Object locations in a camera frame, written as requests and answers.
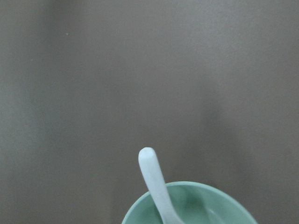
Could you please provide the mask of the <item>white ceramic spoon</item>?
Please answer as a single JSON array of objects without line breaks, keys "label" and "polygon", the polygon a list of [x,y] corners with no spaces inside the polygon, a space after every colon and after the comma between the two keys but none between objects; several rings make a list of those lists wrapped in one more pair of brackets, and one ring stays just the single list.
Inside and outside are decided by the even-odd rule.
[{"label": "white ceramic spoon", "polygon": [[151,147],[141,149],[138,154],[138,163],[162,222],[182,224],[183,221],[172,205],[155,150]]}]

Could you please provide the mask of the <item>mint green bowl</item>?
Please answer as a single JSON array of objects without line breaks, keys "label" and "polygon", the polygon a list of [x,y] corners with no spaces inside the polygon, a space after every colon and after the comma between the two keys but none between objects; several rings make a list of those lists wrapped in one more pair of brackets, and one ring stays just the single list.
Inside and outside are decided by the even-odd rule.
[{"label": "mint green bowl", "polygon": [[[186,224],[255,224],[253,216],[234,198],[197,182],[166,184],[173,207]],[[130,207],[122,224],[160,224],[162,219],[149,192]]]}]

